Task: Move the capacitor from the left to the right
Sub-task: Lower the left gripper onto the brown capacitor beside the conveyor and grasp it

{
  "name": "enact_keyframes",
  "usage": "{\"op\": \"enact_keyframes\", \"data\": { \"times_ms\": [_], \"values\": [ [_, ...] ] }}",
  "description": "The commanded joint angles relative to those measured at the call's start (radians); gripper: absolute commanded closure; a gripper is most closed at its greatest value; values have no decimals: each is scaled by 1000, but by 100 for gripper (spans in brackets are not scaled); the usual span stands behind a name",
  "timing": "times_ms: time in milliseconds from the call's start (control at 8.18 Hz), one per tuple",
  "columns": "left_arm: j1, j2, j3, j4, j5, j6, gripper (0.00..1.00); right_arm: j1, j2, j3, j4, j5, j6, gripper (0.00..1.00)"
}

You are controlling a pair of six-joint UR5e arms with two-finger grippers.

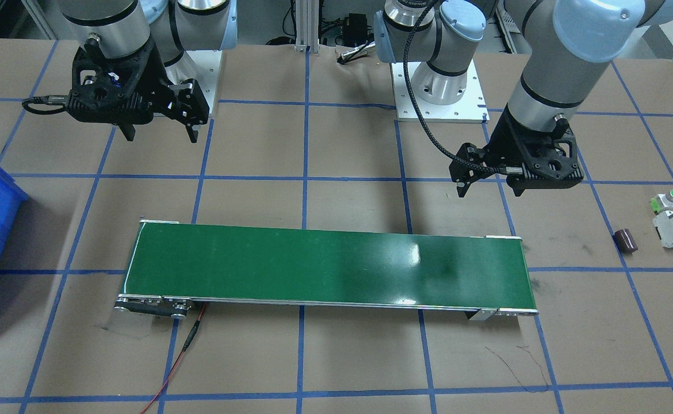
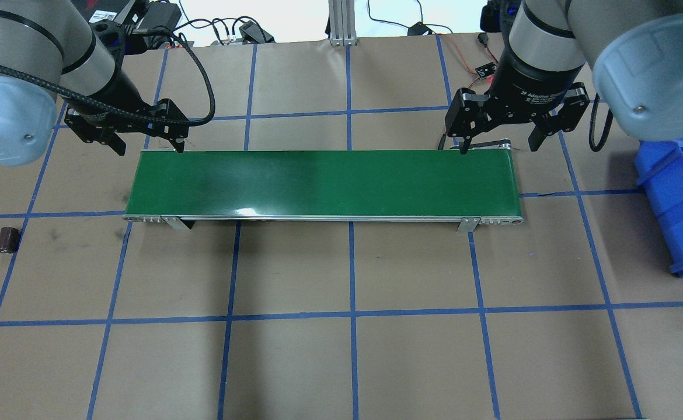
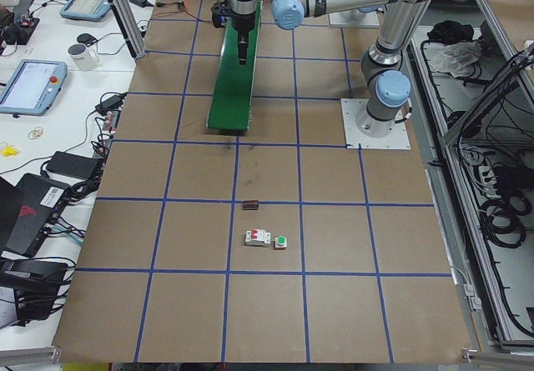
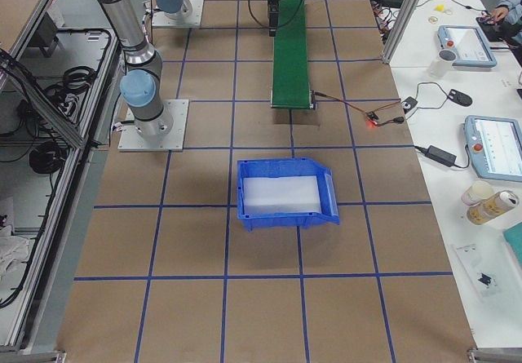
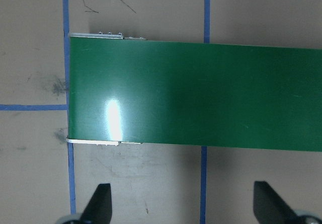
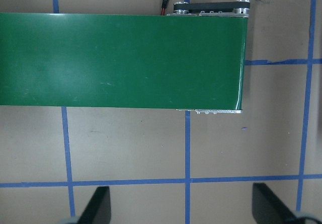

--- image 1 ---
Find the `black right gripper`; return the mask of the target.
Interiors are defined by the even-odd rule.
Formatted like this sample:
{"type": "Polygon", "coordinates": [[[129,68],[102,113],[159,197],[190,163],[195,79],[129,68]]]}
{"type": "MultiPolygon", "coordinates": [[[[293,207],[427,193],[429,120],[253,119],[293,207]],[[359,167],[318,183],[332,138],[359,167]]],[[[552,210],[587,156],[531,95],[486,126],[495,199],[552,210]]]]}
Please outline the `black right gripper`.
{"type": "MultiPolygon", "coordinates": [[[[79,47],[72,62],[72,96],[85,104],[110,104],[112,97],[126,99],[137,92],[158,111],[186,128],[189,141],[197,143],[200,126],[208,123],[210,106],[196,79],[168,86],[160,54],[153,39],[136,52],[105,57],[99,35],[90,35],[79,47]]],[[[136,137],[133,120],[119,121],[119,130],[128,142],[136,137]]]]}

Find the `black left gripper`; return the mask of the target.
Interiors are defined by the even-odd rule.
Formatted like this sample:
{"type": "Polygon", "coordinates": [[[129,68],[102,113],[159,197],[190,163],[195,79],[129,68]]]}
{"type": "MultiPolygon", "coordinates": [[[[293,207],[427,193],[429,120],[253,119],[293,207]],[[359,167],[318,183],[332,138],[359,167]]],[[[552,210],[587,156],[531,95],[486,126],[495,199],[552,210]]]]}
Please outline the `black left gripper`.
{"type": "MultiPolygon", "coordinates": [[[[578,145],[569,120],[563,114],[552,116],[551,131],[537,131],[522,125],[504,108],[491,141],[478,148],[463,144],[449,166],[450,178],[457,195],[466,196],[471,184],[499,174],[501,167],[525,167],[529,173],[578,173],[578,145]]],[[[528,181],[522,176],[507,176],[514,196],[526,191],[528,181]]]]}

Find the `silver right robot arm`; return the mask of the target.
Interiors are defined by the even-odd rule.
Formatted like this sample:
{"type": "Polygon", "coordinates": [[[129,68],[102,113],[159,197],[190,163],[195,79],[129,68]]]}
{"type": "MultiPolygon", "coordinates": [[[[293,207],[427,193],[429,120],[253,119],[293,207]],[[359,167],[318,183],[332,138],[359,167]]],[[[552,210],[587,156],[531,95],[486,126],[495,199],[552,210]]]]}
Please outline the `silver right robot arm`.
{"type": "Polygon", "coordinates": [[[216,69],[193,53],[236,46],[235,1],[60,1],[59,9],[79,42],[66,113],[114,125],[128,141],[136,126],[166,116],[197,142],[216,69]]]}

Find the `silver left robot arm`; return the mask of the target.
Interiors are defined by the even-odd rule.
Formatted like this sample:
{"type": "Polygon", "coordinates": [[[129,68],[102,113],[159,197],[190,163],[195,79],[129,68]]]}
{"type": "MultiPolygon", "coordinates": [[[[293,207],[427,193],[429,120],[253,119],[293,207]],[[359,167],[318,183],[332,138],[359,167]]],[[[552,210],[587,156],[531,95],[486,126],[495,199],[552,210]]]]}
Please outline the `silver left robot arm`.
{"type": "Polygon", "coordinates": [[[431,133],[418,101],[462,99],[486,27],[483,11],[470,1],[386,1],[373,24],[377,55],[401,65],[412,111],[450,158],[459,197],[492,175],[504,175],[515,196],[578,185],[584,174],[571,118],[634,29],[673,20],[673,1],[505,1],[504,8],[531,55],[489,143],[465,143],[455,153],[431,133]]]}

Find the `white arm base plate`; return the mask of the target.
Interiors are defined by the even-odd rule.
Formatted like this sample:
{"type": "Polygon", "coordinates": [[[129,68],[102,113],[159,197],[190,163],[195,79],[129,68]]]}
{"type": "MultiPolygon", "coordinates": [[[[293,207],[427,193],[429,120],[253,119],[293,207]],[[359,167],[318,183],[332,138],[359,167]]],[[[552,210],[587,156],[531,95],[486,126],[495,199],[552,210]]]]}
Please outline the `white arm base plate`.
{"type": "Polygon", "coordinates": [[[223,60],[222,51],[187,51],[176,62],[166,63],[166,73],[176,84],[181,84],[185,79],[196,79],[209,105],[209,115],[213,117],[223,60]]]}
{"type": "Polygon", "coordinates": [[[434,73],[424,62],[409,62],[408,75],[425,121],[482,123],[490,119],[474,59],[465,73],[454,78],[434,73]]]}

